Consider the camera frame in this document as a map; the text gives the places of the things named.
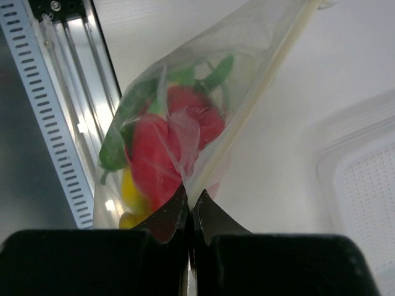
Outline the clear zip top bag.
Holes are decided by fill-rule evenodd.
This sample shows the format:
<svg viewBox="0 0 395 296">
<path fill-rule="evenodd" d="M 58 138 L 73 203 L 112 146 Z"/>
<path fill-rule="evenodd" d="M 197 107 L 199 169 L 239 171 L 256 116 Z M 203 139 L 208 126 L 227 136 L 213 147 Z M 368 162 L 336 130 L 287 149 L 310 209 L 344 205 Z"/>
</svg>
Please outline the clear zip top bag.
<svg viewBox="0 0 395 296">
<path fill-rule="evenodd" d="M 239 131 L 328 1 L 247 1 L 124 92 L 98 157 L 93 226 L 132 228 L 182 190 L 214 193 Z"/>
</svg>

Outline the red fake dragon fruit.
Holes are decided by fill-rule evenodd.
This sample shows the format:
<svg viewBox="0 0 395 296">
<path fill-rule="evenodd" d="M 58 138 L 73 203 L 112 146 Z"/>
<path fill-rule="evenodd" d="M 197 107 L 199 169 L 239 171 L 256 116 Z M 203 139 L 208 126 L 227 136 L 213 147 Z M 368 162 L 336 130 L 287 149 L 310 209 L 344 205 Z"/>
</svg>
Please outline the red fake dragon fruit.
<svg viewBox="0 0 395 296">
<path fill-rule="evenodd" d="M 225 129 L 225 120 L 208 96 L 192 86 L 168 88 L 167 112 L 167 118 L 143 114 L 125 150 L 133 182 L 152 211 L 168 202 L 180 186 L 178 169 L 191 176 L 199 153 Z"/>
</svg>

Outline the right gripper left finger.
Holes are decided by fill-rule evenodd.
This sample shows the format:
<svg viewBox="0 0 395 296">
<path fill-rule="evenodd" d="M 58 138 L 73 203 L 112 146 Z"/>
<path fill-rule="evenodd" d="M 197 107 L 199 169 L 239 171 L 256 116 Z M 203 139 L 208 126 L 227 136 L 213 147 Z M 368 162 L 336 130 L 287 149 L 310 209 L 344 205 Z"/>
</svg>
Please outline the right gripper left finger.
<svg viewBox="0 0 395 296">
<path fill-rule="evenodd" d="M 2 295 L 178 295 L 188 261 L 184 187 L 129 230 L 24 230 L 1 247 Z"/>
</svg>

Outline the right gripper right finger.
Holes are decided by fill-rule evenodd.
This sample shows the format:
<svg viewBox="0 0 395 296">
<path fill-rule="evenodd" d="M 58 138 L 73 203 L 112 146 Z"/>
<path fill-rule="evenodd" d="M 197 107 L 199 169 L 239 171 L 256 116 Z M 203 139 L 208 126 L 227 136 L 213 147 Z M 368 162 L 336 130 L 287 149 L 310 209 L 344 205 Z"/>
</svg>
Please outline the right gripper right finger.
<svg viewBox="0 0 395 296">
<path fill-rule="evenodd" d="M 362 252 L 346 236 L 254 234 L 207 192 L 192 212 L 198 295 L 378 295 Z"/>
</svg>

